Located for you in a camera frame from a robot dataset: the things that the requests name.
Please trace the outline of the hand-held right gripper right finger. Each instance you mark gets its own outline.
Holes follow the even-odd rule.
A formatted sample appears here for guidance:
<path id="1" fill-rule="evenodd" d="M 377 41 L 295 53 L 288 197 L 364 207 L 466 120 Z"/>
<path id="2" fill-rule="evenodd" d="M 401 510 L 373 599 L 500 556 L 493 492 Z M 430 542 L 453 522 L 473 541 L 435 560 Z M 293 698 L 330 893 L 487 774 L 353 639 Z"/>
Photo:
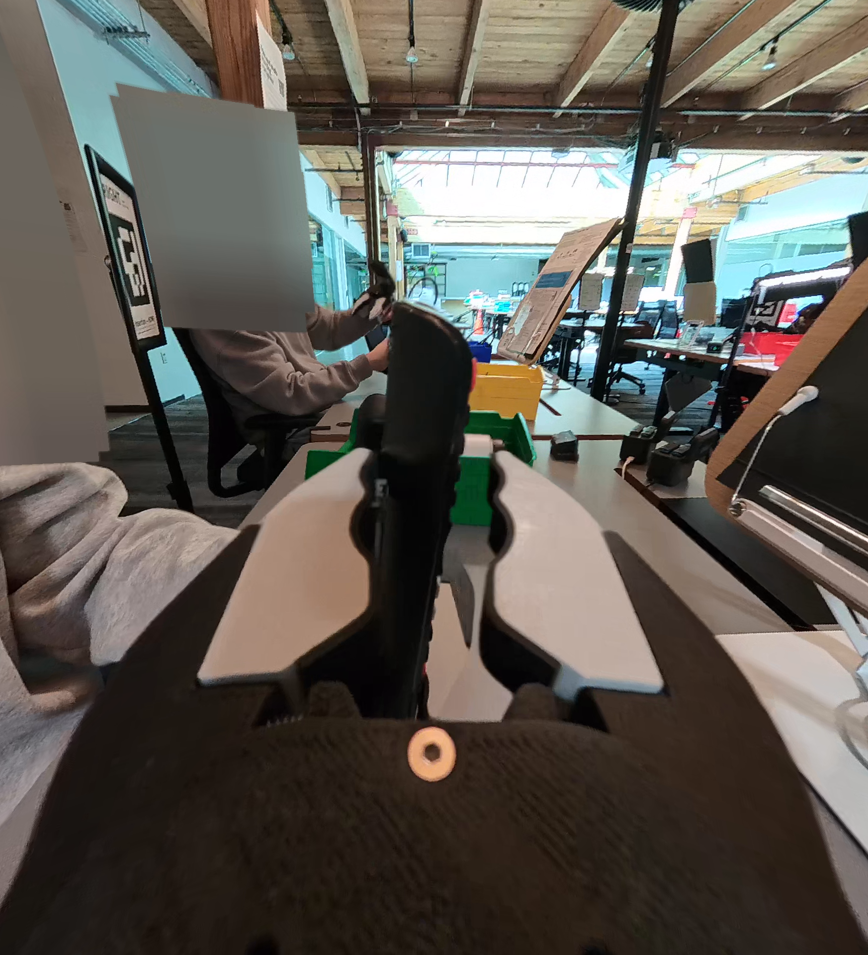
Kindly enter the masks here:
<path id="1" fill-rule="evenodd" d="M 584 689 L 664 690 L 654 653 L 600 524 L 512 453 L 495 454 L 502 540 L 488 571 L 479 638 L 487 673 L 572 702 Z"/>

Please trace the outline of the person's left forearm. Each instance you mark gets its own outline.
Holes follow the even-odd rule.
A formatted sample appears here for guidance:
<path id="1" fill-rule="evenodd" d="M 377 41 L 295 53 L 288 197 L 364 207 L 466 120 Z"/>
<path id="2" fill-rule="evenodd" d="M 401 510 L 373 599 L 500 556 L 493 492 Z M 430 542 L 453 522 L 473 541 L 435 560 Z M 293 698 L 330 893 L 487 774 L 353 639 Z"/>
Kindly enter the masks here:
<path id="1" fill-rule="evenodd" d="M 0 555 L 19 650 L 64 665 L 119 662 L 236 531 L 109 501 L 35 497 L 0 508 Z"/>

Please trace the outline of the black board with wooden rim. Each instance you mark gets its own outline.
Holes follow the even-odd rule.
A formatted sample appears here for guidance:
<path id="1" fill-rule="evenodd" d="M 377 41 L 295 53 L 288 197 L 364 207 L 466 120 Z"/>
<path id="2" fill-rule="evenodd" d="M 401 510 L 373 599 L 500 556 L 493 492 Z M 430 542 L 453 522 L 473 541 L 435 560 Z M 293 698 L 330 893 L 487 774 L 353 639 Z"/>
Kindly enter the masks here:
<path id="1" fill-rule="evenodd" d="M 868 212 L 849 230 L 850 277 L 720 440 L 705 491 L 716 513 L 868 618 Z M 731 517 L 762 429 L 806 385 L 819 396 L 774 425 Z"/>

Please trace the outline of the white paper notice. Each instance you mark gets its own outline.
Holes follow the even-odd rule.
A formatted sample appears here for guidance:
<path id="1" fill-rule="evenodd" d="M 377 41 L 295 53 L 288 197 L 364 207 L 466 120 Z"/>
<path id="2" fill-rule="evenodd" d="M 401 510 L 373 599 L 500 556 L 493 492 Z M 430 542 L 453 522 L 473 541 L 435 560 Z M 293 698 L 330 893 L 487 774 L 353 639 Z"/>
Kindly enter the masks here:
<path id="1" fill-rule="evenodd" d="M 271 32 L 269 8 L 257 11 L 257 36 L 260 63 L 261 107 L 287 111 L 287 84 L 283 53 Z"/>

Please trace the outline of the black desk mat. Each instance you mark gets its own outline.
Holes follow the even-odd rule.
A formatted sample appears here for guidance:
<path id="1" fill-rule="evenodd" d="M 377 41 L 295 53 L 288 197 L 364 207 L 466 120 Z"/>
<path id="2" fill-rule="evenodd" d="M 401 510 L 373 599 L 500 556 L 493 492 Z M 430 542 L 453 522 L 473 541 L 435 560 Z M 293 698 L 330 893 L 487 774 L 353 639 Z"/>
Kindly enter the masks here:
<path id="1" fill-rule="evenodd" d="M 836 625 L 810 579 L 717 514 L 707 498 L 654 495 L 654 504 L 786 625 L 794 630 Z"/>

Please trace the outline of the wooden support post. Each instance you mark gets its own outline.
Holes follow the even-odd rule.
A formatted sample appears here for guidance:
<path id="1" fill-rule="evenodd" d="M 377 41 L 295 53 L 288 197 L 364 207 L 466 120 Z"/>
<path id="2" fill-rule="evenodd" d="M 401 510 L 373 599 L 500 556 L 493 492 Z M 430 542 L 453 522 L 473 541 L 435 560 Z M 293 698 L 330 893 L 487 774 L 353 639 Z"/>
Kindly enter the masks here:
<path id="1" fill-rule="evenodd" d="M 221 96 L 263 106 L 259 27 L 271 33 L 267 1 L 206 1 Z"/>

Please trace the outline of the green plastic bin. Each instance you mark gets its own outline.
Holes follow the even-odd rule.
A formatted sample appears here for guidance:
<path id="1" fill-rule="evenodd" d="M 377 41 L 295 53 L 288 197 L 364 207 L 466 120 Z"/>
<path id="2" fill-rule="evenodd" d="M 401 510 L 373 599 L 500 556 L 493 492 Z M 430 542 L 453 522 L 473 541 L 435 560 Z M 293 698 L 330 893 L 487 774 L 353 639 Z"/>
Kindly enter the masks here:
<path id="1" fill-rule="evenodd" d="M 493 514 L 488 489 L 489 460 L 499 449 L 531 467 L 536 459 L 535 447 L 520 413 L 503 418 L 498 412 L 471 411 L 464 435 L 450 519 L 454 526 L 487 527 Z"/>

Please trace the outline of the black panel with cardboard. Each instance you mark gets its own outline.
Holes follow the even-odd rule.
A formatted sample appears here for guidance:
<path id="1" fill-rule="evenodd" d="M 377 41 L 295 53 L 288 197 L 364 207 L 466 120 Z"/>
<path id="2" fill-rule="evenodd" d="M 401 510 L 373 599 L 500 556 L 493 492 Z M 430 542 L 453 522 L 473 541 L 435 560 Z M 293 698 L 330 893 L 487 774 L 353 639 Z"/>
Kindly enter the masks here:
<path id="1" fill-rule="evenodd" d="M 682 320 L 687 324 L 710 327 L 716 320 L 714 281 L 714 243 L 698 240 L 681 248 L 685 278 Z"/>

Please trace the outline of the black remote control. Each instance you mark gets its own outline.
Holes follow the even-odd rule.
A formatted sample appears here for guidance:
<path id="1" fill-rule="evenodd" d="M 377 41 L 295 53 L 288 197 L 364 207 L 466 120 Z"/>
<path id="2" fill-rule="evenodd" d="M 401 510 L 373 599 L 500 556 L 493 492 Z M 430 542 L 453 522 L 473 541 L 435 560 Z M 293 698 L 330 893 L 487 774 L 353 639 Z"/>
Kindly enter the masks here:
<path id="1" fill-rule="evenodd" d="M 428 307 L 396 304 L 390 328 L 368 713 L 411 719 L 428 660 L 473 364 L 459 330 Z"/>

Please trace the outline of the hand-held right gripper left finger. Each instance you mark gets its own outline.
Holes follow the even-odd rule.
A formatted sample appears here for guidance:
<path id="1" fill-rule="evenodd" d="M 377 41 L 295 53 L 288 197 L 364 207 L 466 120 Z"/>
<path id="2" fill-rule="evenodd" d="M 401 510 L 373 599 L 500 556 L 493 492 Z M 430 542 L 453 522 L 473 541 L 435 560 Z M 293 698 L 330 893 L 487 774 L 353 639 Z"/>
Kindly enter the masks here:
<path id="1" fill-rule="evenodd" d="M 353 522 L 374 461 L 369 449 L 352 450 L 261 520 L 197 672 L 200 686 L 311 685 L 306 670 L 369 609 L 369 559 Z"/>

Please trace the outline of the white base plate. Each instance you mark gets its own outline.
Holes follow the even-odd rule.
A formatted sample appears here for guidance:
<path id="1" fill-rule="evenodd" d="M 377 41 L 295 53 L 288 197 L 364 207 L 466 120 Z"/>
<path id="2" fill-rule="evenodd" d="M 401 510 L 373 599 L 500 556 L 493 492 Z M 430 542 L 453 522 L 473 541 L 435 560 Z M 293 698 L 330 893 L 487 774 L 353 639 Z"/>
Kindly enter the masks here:
<path id="1" fill-rule="evenodd" d="M 718 638 L 769 713 L 800 773 L 868 854 L 868 770 L 837 712 L 868 687 L 860 631 L 734 634 Z"/>

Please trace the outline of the large yellow plastic bin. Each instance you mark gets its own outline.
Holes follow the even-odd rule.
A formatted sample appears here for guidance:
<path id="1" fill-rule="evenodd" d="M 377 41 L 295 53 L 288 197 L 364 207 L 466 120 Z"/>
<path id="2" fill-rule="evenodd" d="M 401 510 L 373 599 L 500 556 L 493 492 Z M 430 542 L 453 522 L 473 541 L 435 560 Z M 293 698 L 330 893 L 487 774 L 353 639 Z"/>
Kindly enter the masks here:
<path id="1" fill-rule="evenodd" d="M 497 412 L 503 418 L 519 413 L 527 421 L 536 419 L 545 384 L 545 374 L 540 367 L 477 363 L 476 371 L 476 381 L 468 398 L 471 411 Z"/>

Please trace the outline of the printed cardboard board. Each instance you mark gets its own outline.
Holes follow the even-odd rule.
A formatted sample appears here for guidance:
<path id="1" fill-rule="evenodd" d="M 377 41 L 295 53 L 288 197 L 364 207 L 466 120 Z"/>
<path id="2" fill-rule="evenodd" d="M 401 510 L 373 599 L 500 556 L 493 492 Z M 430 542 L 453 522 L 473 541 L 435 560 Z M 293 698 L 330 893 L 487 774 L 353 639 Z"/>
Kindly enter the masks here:
<path id="1" fill-rule="evenodd" d="M 528 366 L 542 360 L 574 287 L 621 227 L 622 220 L 610 219 L 563 235 L 500 338 L 500 358 Z"/>

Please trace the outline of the black battery charger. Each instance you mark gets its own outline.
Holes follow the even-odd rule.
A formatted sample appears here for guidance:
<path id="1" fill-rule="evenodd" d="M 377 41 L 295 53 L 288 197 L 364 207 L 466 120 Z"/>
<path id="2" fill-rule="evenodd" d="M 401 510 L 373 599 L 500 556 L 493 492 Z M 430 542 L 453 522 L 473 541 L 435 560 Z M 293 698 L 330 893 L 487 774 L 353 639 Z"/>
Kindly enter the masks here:
<path id="1" fill-rule="evenodd" d="M 659 429 L 654 425 L 636 425 L 622 438 L 619 451 L 621 467 L 644 464 L 658 439 Z"/>
<path id="2" fill-rule="evenodd" d="M 663 440 L 656 443 L 647 463 L 647 484 L 662 487 L 685 484 L 695 464 L 709 459 L 719 437 L 719 429 L 711 427 L 692 436 L 689 441 L 676 443 Z"/>

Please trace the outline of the framed tag sign on stand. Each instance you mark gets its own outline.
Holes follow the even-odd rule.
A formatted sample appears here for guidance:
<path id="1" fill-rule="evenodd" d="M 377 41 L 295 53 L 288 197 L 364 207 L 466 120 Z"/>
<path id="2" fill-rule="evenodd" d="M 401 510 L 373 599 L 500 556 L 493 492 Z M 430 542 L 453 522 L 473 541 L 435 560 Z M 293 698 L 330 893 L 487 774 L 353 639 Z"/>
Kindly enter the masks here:
<path id="1" fill-rule="evenodd" d="M 113 285 L 169 473 L 176 506 L 194 511 L 192 498 L 155 381 L 150 352 L 167 337 L 152 275 L 152 263 L 132 184 L 90 145 L 84 146 L 90 186 L 106 241 L 106 267 Z"/>

